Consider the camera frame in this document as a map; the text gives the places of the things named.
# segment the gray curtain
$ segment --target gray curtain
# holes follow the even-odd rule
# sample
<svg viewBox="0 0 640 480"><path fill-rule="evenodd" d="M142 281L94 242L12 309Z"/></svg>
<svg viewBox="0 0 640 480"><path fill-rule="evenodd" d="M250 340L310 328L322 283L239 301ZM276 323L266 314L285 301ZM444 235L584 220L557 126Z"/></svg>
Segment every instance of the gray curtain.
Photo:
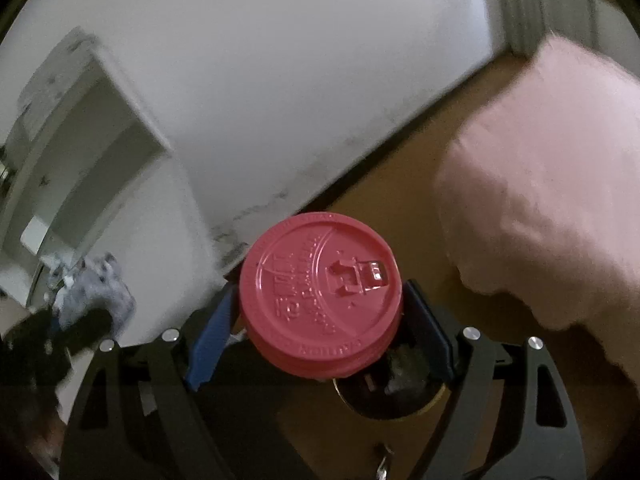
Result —
<svg viewBox="0 0 640 480"><path fill-rule="evenodd" d="M502 0L507 41L515 54L531 56L548 32L598 49L596 0Z"/></svg>

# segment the brown floor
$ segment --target brown floor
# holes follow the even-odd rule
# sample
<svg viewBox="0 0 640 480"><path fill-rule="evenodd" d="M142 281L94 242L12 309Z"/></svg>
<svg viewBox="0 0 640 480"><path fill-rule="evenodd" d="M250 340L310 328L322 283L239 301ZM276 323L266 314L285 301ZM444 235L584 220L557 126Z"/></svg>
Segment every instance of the brown floor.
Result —
<svg viewBox="0 0 640 480"><path fill-rule="evenodd" d="M597 341L585 330L549 332L511 296L486 297L466 290L447 261L431 199L431 183L447 142L523 65L511 56L491 63L447 98L436 113L419 121L407 142L340 197L331 210L379 232L393 249L402 276L418 280L431 301L450 308L461 322L477 326L495 340L519 343L536 335L545 341L574 404L592 474L638 414L635 389L606 361ZM470 467L481 465L488 449L498 392L499 388ZM390 478L401 480L424 449L443 405L440 402L430 412L404 422L373 422L351 412L331 383L325 383L296 394L280 413L280 422L323 479L371 475L375 470L372 447L384 441L396 452Z"/></svg>

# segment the pink cloth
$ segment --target pink cloth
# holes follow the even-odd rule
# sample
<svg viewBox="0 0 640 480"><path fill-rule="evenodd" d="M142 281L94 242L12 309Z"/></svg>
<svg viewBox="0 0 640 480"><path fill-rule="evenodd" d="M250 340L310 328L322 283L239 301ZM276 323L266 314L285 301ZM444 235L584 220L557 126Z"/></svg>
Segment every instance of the pink cloth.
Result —
<svg viewBox="0 0 640 480"><path fill-rule="evenodd" d="M450 144L435 189L466 286L509 291L549 328L597 333L607 312L640 326L640 82L612 60L547 38ZM596 335L637 367L615 328Z"/></svg>

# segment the red coffee cup lid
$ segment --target red coffee cup lid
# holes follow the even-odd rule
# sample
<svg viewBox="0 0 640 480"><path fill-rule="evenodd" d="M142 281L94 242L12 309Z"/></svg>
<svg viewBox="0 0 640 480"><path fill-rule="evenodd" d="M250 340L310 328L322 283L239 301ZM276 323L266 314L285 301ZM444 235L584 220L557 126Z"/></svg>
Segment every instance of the red coffee cup lid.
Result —
<svg viewBox="0 0 640 480"><path fill-rule="evenodd" d="M240 277L250 338L272 364L304 377L344 377L377 360L398 328L401 294L386 242L336 213L269 229Z"/></svg>

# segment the silver screw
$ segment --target silver screw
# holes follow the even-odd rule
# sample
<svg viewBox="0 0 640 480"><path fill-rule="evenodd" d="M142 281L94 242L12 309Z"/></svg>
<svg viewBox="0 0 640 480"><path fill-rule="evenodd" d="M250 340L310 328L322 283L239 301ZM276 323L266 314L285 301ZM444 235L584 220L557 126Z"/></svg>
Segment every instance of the silver screw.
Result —
<svg viewBox="0 0 640 480"><path fill-rule="evenodd" d="M173 343L174 341L178 341L180 337L180 332L177 328L168 328L164 332L162 332L162 341L167 343Z"/></svg>
<svg viewBox="0 0 640 480"><path fill-rule="evenodd" d="M545 344L542 342L542 339L539 337L530 337L529 338L529 346L534 350L540 350Z"/></svg>
<svg viewBox="0 0 640 480"><path fill-rule="evenodd" d="M475 326L468 326L462 331L462 335L471 341L480 339L480 331Z"/></svg>
<svg viewBox="0 0 640 480"><path fill-rule="evenodd" d="M111 352L111 350L113 350L115 346L116 343L114 343L113 339L105 339L100 343L100 352Z"/></svg>

